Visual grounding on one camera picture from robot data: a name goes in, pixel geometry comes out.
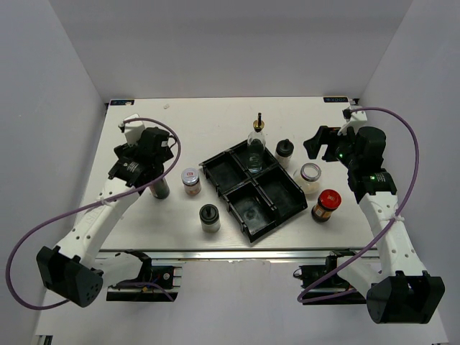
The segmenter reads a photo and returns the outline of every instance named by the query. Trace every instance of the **cylindrical container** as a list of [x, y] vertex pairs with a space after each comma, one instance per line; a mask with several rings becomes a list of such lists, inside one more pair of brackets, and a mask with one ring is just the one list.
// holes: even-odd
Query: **cylindrical container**
[[294, 181], [307, 194], [316, 193], [319, 190], [319, 178], [321, 169], [315, 163], [306, 163], [301, 169], [294, 172]]
[[189, 167], [182, 171], [182, 183], [184, 184], [185, 192], [188, 195], [194, 196], [200, 193], [200, 175], [196, 169]]
[[252, 124], [254, 131], [247, 137], [247, 161], [246, 166], [251, 174], [257, 174], [262, 171], [262, 163], [265, 154], [265, 135], [262, 133], [264, 122], [262, 113], [258, 113], [257, 120]]
[[275, 158], [283, 168], [287, 169], [293, 152], [294, 144], [289, 139], [284, 139], [276, 145]]
[[167, 196], [170, 194], [170, 188], [166, 183], [166, 179], [164, 178], [151, 185], [150, 191], [152, 192], [153, 196], [157, 199], [166, 199]]
[[321, 192], [318, 198], [318, 203], [311, 209], [313, 219], [323, 223], [328, 221], [334, 212], [341, 204], [342, 198], [340, 194], [332, 189], [326, 189]]
[[221, 228], [219, 210], [215, 205], [205, 205], [200, 210], [201, 227], [205, 232], [217, 232]]

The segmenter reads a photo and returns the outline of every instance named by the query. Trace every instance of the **red jar lid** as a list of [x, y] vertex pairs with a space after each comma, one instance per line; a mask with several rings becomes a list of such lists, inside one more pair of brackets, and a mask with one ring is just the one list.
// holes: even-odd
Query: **red jar lid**
[[325, 208], [328, 208], [331, 211], [337, 209], [341, 202], [342, 198], [340, 194], [332, 189], [326, 189], [321, 192], [318, 198], [318, 202]]

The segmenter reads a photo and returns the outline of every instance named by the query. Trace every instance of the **black lid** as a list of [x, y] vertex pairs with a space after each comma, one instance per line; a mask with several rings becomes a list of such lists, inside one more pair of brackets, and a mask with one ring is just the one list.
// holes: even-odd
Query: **black lid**
[[219, 210], [215, 205], [205, 205], [200, 210], [200, 219], [204, 224], [211, 225], [218, 221]]
[[284, 139], [276, 145], [276, 153], [281, 157], [289, 157], [294, 152], [294, 144], [289, 139]]

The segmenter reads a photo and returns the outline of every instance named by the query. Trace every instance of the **white jar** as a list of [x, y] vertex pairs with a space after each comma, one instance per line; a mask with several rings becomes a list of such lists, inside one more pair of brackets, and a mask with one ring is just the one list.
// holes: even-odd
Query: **white jar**
[[281, 140], [276, 145], [275, 158], [284, 169], [288, 168], [293, 152], [294, 144], [290, 142], [289, 139]]
[[301, 169], [294, 172], [294, 181], [302, 188], [303, 192], [308, 194], [316, 193], [319, 190], [319, 178], [321, 169], [314, 163], [306, 163]]
[[204, 232], [217, 232], [221, 228], [219, 210], [215, 205], [208, 204], [200, 210], [201, 228]]

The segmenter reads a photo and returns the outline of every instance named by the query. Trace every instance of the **cable tie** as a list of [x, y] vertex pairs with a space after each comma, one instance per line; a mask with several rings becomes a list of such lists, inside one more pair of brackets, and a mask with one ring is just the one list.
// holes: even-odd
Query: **cable tie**
[[390, 217], [382, 219], [383, 221], [390, 221], [390, 220], [396, 220], [396, 221], [405, 221], [405, 218], [403, 216], [396, 216], [396, 213], [392, 214]]
[[122, 221], [122, 220], [124, 219], [123, 214], [120, 214], [120, 213], [117, 211], [117, 209], [115, 208], [115, 206], [112, 204], [111, 201], [107, 201], [102, 195], [99, 196], [98, 200], [101, 202], [101, 204], [102, 204], [103, 206], [112, 207], [113, 210], [115, 211], [115, 213], [119, 216], [120, 221]]

